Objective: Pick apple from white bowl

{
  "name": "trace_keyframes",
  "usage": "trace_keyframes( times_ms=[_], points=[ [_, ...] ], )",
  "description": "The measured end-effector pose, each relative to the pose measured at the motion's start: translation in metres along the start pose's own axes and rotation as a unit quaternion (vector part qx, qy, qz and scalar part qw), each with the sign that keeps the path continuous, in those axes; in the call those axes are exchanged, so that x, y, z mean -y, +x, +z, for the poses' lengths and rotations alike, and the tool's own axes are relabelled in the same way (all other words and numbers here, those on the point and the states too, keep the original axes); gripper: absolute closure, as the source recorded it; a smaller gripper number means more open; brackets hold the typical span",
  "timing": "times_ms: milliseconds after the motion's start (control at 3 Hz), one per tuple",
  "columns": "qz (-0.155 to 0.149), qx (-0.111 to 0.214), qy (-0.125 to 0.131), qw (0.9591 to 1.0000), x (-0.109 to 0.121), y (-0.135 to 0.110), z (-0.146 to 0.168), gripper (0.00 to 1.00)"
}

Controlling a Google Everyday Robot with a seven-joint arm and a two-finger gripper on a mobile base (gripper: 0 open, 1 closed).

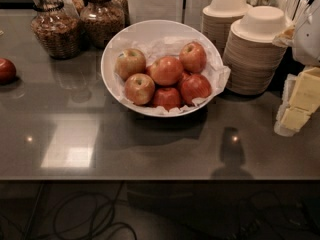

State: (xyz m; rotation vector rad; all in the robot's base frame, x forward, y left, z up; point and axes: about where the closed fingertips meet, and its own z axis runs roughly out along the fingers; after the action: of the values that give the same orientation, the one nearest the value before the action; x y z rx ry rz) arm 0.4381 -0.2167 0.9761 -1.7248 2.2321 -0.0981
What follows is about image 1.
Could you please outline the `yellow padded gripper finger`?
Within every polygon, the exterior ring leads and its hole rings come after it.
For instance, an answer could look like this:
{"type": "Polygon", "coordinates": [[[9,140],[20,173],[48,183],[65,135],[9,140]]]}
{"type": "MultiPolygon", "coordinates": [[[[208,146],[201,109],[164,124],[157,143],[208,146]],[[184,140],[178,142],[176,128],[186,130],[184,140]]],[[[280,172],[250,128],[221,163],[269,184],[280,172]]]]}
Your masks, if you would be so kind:
{"type": "Polygon", "coordinates": [[[274,131],[291,137],[298,133],[320,107],[320,68],[306,66],[297,76],[289,74],[284,83],[274,131]]]}
{"type": "Polygon", "coordinates": [[[280,34],[276,35],[272,43],[278,47],[291,47],[293,45],[294,28],[289,27],[280,34]]]}

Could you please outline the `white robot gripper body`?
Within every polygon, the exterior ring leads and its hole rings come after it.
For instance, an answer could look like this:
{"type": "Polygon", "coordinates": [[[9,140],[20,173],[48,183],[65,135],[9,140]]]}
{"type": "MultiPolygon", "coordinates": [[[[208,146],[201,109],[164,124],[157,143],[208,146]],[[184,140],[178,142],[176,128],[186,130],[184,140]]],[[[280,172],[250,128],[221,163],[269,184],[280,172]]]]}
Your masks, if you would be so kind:
{"type": "Polygon", "coordinates": [[[314,0],[297,21],[292,53],[303,65],[320,66],[320,0],[314,0]]]}

